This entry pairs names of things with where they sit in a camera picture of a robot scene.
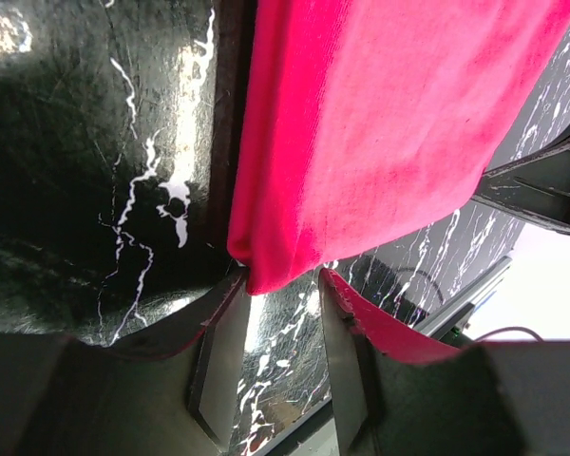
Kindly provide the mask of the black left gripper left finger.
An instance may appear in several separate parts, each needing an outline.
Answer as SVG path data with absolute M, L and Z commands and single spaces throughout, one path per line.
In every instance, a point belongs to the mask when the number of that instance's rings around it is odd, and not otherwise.
M 109 347 L 0 333 L 0 455 L 219 455 L 250 314 L 247 272 Z

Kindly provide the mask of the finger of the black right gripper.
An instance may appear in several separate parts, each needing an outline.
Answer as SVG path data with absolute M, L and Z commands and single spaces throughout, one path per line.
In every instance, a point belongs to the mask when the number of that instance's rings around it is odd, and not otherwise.
M 570 235 L 570 124 L 544 148 L 485 172 L 471 199 Z

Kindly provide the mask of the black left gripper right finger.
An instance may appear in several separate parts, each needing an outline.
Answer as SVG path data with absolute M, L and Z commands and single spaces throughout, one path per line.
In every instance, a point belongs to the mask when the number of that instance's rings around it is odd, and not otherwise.
M 570 341 L 458 349 L 319 275 L 343 455 L 570 455 Z

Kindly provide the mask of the magenta pink t shirt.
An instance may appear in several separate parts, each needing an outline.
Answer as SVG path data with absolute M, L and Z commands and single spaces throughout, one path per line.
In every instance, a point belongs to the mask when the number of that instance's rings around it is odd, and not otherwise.
M 261 1 L 228 233 L 252 295 L 473 194 L 570 1 Z

